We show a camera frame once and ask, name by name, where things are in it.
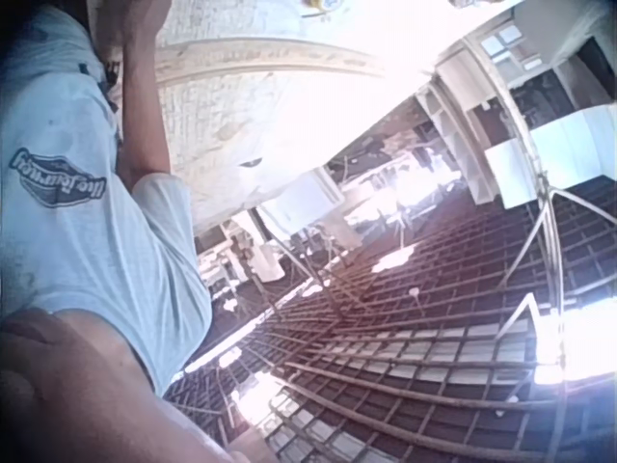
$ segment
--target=forearm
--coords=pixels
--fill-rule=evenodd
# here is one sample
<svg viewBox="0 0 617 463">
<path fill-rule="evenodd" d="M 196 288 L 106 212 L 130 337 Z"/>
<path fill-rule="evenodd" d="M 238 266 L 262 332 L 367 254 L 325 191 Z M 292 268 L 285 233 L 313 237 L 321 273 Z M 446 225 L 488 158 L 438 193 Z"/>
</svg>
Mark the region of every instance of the forearm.
<svg viewBox="0 0 617 463">
<path fill-rule="evenodd" d="M 170 153 L 154 72 L 154 40 L 124 45 L 122 78 L 123 160 L 130 185 L 151 173 L 171 171 Z"/>
</svg>

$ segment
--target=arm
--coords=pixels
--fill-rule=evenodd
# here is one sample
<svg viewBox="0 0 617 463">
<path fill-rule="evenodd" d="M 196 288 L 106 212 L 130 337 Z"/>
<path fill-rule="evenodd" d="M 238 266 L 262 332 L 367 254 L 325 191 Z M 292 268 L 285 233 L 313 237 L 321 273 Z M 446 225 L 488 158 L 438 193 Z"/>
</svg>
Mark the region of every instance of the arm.
<svg viewBox="0 0 617 463">
<path fill-rule="evenodd" d="M 171 0 L 132 0 L 124 21 L 124 146 L 119 171 L 129 191 L 147 174 L 171 172 L 154 72 L 156 34 L 170 6 Z"/>
</svg>

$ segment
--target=person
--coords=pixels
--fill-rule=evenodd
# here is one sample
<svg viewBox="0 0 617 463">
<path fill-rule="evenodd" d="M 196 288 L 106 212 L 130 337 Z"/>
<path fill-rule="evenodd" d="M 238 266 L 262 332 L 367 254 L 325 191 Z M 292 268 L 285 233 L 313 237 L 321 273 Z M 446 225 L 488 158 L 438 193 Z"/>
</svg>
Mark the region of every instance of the person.
<svg viewBox="0 0 617 463">
<path fill-rule="evenodd" d="M 72 17 L 40 9 L 3 64 L 0 434 L 17 461 L 241 458 L 161 398 L 212 318 L 154 72 L 170 6 L 126 2 L 120 156 Z"/>
</svg>

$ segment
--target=t-shirt logo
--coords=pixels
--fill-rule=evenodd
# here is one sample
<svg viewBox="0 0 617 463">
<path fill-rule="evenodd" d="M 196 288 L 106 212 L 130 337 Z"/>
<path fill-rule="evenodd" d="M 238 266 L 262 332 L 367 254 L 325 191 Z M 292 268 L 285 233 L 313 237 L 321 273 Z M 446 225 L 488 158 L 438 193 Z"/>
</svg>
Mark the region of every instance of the t-shirt logo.
<svg viewBox="0 0 617 463">
<path fill-rule="evenodd" d="M 9 167 L 19 173 L 26 191 L 46 207 L 99 200 L 107 186 L 107 178 L 83 172 L 62 156 L 38 156 L 25 148 L 17 150 Z"/>
</svg>

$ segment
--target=white t-shirt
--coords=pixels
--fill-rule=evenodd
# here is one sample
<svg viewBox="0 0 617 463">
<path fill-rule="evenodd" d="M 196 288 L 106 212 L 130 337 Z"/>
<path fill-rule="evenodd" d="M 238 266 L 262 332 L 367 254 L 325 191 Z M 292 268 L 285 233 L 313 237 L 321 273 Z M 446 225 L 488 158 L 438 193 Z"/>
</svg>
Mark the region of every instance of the white t-shirt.
<svg viewBox="0 0 617 463">
<path fill-rule="evenodd" d="M 58 14 L 38 18 L 46 39 L 58 43 L 56 27 L 61 40 L 84 39 L 89 49 L 85 31 Z M 91 49 L 86 58 L 100 76 Z M 96 313 L 127 339 L 162 395 L 212 318 L 189 191 L 167 174 L 125 189 L 114 114 L 95 78 L 70 61 L 25 74 L 15 66 L 18 77 L 0 88 L 2 316 L 32 307 Z"/>
</svg>

